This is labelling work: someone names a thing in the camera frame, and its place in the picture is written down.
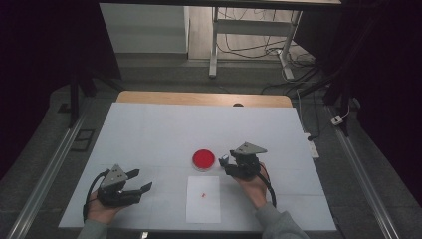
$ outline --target hand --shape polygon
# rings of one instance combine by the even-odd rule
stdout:
[[[90,196],[90,203],[89,203],[89,210],[88,210],[88,219],[103,223],[103,224],[110,224],[114,219],[115,215],[120,212],[121,209],[125,207],[104,207],[98,200],[97,200],[97,192],[93,192]]]
[[[261,174],[268,179],[267,171],[264,169],[265,164],[261,163]],[[243,180],[237,177],[233,177],[239,185],[243,188],[243,191],[249,197],[249,199],[254,204],[255,208],[258,209],[267,204],[266,194],[267,186],[258,176],[254,177],[251,180]]]

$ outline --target electrical outlet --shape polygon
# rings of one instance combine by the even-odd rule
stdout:
[[[342,118],[340,116],[333,117],[331,118],[331,122],[334,125],[339,125],[342,123]]]

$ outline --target sleeve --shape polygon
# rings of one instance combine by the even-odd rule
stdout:
[[[261,207],[255,216],[264,227],[263,239],[309,239],[289,212],[281,213],[271,203]]]
[[[107,229],[106,224],[88,219],[78,239],[106,239]]]

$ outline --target power strip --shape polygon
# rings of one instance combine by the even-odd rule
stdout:
[[[311,141],[308,140],[308,137],[310,137],[311,134],[306,132],[306,133],[304,133],[304,135],[305,135],[305,138],[307,139],[308,146],[310,147],[311,157],[313,159],[319,158],[319,153],[317,153],[316,145],[314,144],[314,142],[312,140]]]

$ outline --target red petri dish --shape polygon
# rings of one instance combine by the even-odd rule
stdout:
[[[192,157],[192,162],[195,169],[199,171],[207,171],[214,164],[215,156],[207,149],[197,150]]]

